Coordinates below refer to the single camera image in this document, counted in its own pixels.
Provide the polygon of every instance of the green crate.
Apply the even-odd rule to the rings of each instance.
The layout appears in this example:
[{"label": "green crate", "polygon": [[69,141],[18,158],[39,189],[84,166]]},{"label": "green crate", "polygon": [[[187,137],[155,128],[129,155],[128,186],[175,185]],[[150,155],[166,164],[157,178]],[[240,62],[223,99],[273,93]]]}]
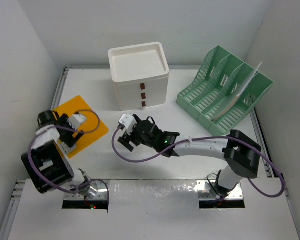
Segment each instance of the green crate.
[{"label": "green crate", "polygon": [[221,118],[210,121],[218,107],[253,71],[221,46],[210,51],[194,81],[178,94],[176,103],[213,136],[226,135],[241,122],[274,84],[257,73],[235,105]]}]

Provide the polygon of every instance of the white storage box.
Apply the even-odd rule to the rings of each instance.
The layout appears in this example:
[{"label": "white storage box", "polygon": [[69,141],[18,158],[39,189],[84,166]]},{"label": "white storage box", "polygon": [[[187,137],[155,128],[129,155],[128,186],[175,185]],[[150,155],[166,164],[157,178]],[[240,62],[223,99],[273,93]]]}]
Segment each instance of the white storage box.
[{"label": "white storage box", "polygon": [[113,48],[108,55],[122,111],[166,102],[169,67],[160,42]]}]

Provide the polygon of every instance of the metal frame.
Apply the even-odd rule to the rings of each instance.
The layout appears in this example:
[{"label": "metal frame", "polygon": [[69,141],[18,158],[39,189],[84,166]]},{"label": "metal frame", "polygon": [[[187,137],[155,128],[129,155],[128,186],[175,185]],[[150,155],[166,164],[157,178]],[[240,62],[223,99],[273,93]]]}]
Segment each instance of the metal frame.
[{"label": "metal frame", "polygon": [[[169,68],[175,69],[175,70],[195,70],[195,69],[199,69],[200,66],[169,66]],[[72,70],[72,69],[108,70],[108,69],[110,69],[110,67],[109,66],[89,66],[89,65],[87,65],[87,66],[76,66],[76,65],[67,66],[60,75],[58,85],[57,85],[57,88],[55,91],[55,95],[54,95],[54,98],[52,101],[51,109],[55,109],[56,107],[59,106],[69,70]],[[255,135],[257,138],[257,142],[262,147],[262,152],[265,153],[266,156],[269,158],[270,154],[268,152],[266,141],[262,134],[261,126],[258,121],[258,116],[257,116],[255,109],[252,110],[252,112],[250,113],[250,116],[251,116],[254,131],[255,131]],[[274,175],[274,172],[273,172],[271,166],[269,166],[265,161],[263,161],[263,164],[264,164],[264,167],[265,167],[265,170],[267,173],[267,177],[273,178],[275,175]],[[7,240],[9,238],[9,234],[10,234],[10,231],[11,231],[11,228],[12,228],[17,210],[18,210],[18,206],[19,206],[23,188],[25,186],[25,182],[26,182],[25,180],[18,180],[16,182],[14,191],[12,193],[10,205],[8,207],[8,210],[5,215],[4,222],[2,224],[2,228],[0,231],[0,240]]]}]

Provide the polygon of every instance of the white plastic container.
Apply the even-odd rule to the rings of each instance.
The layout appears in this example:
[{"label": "white plastic container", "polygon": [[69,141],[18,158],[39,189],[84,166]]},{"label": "white plastic container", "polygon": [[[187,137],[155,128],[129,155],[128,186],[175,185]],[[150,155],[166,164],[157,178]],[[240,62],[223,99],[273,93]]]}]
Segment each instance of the white plastic container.
[{"label": "white plastic container", "polygon": [[166,102],[169,67],[160,42],[113,48],[108,56],[122,111]]}]

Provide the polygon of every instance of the orange board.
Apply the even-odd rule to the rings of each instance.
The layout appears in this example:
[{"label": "orange board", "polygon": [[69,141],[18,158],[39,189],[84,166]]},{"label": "orange board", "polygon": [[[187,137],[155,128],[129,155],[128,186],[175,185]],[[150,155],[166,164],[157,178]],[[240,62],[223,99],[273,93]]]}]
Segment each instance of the orange board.
[{"label": "orange board", "polygon": [[[85,109],[92,110],[81,96],[76,96],[70,101],[67,101],[66,103],[55,108],[54,111],[56,111],[60,116],[62,116],[62,114],[67,114],[69,117],[71,117],[71,115],[75,114],[77,111]],[[92,112],[83,111],[81,113],[86,116],[87,121],[79,127],[79,131],[88,132],[95,129],[98,125],[98,118]],[[74,155],[106,135],[108,131],[109,128],[102,122],[102,120],[100,120],[99,128],[92,133],[84,134],[76,143],[76,148],[69,152],[68,157],[72,158]]]}]

